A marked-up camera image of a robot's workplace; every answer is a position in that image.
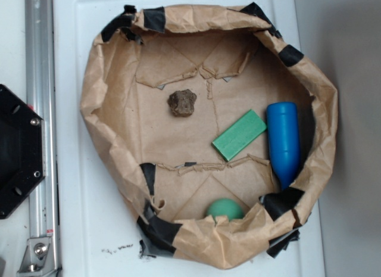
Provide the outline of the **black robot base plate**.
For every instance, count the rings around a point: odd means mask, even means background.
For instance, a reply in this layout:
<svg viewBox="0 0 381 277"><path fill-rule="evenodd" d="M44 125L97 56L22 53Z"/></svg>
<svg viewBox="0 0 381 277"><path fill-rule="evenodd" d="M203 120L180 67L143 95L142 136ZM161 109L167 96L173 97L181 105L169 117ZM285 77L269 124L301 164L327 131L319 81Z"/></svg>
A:
<svg viewBox="0 0 381 277"><path fill-rule="evenodd" d="M1 219L44 179L43 119L1 85Z"/></svg>

